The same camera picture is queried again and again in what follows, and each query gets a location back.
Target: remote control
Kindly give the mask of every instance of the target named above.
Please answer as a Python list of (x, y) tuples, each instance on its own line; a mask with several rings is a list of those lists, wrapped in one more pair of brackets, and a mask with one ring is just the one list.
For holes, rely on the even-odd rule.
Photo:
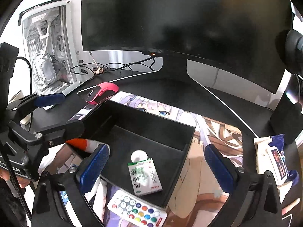
[(122, 190), (117, 190), (107, 204), (107, 208), (139, 227), (161, 227), (167, 217), (165, 211), (150, 206)]

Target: white wall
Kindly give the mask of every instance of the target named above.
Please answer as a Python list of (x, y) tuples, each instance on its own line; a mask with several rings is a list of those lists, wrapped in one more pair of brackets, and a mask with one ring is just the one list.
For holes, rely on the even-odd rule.
[[(0, 37), (1, 42), (7, 42), (20, 49), (19, 55), (25, 56), (23, 41), (22, 41), (22, 30), (21, 26), (17, 27), (19, 13), (29, 7), (35, 6), (37, 4), (47, 2), (50, 0), (23, 0), (19, 5), (12, 18), (10, 19), (7, 27), (5, 28), (2, 36)], [(75, 50), (79, 51), (77, 55), (78, 60), (84, 60), (85, 62), (92, 62), (92, 58), (88, 52), (83, 52), (82, 50), (82, 39), (81, 39), (81, 0), (72, 0), (72, 29), (74, 36)], [(303, 23), (296, 17), (294, 20), (294, 29), (298, 30), (303, 34)], [(140, 52), (133, 51), (93, 51), (93, 56), (95, 60), (99, 63), (109, 63), (109, 62), (119, 62), (119, 63), (129, 63), (146, 58)], [(162, 59), (156, 58), (156, 64), (153, 68), (155, 70), (160, 69), (162, 66)], [(133, 70), (148, 72), (148, 68), (142, 65), (132, 66)], [(218, 71), (218, 77), (215, 82), (217, 68), (208, 66), (202, 63), (187, 61), (187, 71), (188, 74), (198, 81), (199, 83), (211, 87), (214, 85), (215, 89), (230, 93), (232, 95), (241, 97), (253, 103), (261, 106), (270, 107), (274, 109), (280, 100), (282, 93), (284, 92), (289, 78), (290, 73), (285, 71), (283, 79), (281, 81), (280, 87), (277, 93), (274, 95), (264, 88), (249, 82), (239, 76), (232, 73), (220, 70)], [(18, 60), (16, 62), (16, 67), (14, 75), (11, 79), (9, 98), (12, 97), (19, 90), (22, 90), (24, 95), (29, 94), (29, 71), (26, 63)]]

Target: open black tray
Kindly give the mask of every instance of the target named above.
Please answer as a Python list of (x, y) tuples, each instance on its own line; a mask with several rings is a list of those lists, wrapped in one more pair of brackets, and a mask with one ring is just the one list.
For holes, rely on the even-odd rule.
[(131, 154), (140, 149), (153, 159), (163, 190), (140, 198), (165, 208), (185, 162), (194, 127), (110, 100), (96, 107), (82, 121), (85, 125), (82, 138), (110, 146), (110, 157), (101, 176), (113, 185), (134, 194), (127, 165)]

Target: silver screw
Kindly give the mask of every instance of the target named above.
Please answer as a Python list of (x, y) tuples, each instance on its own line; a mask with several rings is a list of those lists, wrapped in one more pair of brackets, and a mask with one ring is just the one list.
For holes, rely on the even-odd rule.
[(42, 177), (46, 177), (47, 175), (48, 175), (48, 171), (44, 171), (44, 172), (41, 173)]
[(40, 132), (35, 135), (36, 139), (40, 139), (41, 137), (42, 137), (42, 133), (40, 133)]
[(266, 171), (266, 175), (271, 177), (272, 176), (272, 172), (271, 171)]
[(240, 172), (240, 173), (244, 173), (244, 172), (245, 172), (245, 169), (244, 169), (244, 167), (242, 167), (242, 166), (237, 167), (237, 170), (238, 170), (238, 172)]
[(69, 173), (74, 173), (77, 170), (75, 166), (69, 168)]
[(23, 156), (23, 157), (21, 158), (21, 164), (25, 165), (25, 164), (27, 164), (27, 163), (28, 163), (28, 156), (25, 155), (25, 156)]

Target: monitor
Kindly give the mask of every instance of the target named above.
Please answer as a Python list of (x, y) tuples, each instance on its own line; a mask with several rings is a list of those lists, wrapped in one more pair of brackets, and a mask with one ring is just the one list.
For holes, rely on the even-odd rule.
[(275, 93), (290, 0), (82, 0), (84, 51), (149, 51), (236, 74)]

